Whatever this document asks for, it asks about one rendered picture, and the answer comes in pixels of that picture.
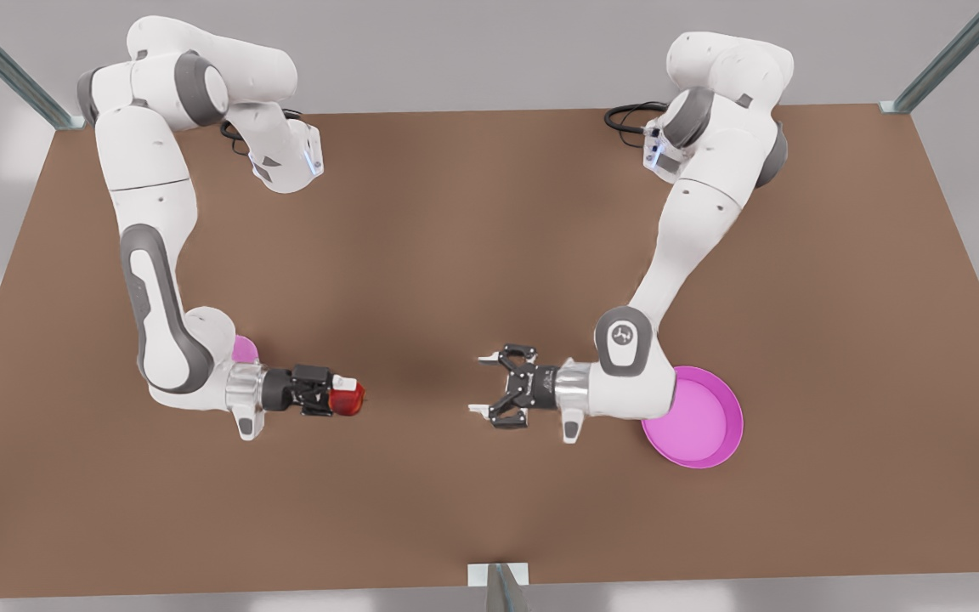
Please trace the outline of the red apple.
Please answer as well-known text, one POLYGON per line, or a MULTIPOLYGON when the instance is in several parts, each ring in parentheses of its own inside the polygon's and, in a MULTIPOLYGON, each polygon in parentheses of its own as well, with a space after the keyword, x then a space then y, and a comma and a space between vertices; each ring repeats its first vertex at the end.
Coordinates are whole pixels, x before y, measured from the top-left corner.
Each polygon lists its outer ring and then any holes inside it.
POLYGON ((364 404, 365 388, 354 381, 351 386, 333 387, 329 391, 331 413, 339 416, 356 416, 364 404))

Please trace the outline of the pink plate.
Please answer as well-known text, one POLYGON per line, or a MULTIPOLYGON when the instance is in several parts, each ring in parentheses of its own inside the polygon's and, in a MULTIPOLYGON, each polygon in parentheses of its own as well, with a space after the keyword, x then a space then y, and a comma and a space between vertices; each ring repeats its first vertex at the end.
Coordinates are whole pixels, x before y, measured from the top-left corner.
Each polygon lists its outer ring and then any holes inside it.
POLYGON ((675 398, 667 414, 642 421, 649 444, 681 468, 722 465, 737 452, 744 416, 737 395, 715 373, 677 365, 675 398))

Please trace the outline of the silver frame post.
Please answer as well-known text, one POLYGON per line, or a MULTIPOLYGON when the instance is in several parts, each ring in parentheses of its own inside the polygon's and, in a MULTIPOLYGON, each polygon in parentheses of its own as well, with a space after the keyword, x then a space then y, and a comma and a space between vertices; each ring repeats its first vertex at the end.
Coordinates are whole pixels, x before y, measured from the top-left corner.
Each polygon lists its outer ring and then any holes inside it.
POLYGON ((83 129, 86 120, 67 112, 42 85, 0 46, 0 81, 54 129, 83 129))
POLYGON ((523 592, 528 584, 528 563, 467 565, 467 585, 485 587, 485 612, 532 612, 523 592))
POLYGON ((878 102, 882 115, 910 115, 979 46, 979 11, 894 100, 878 102))

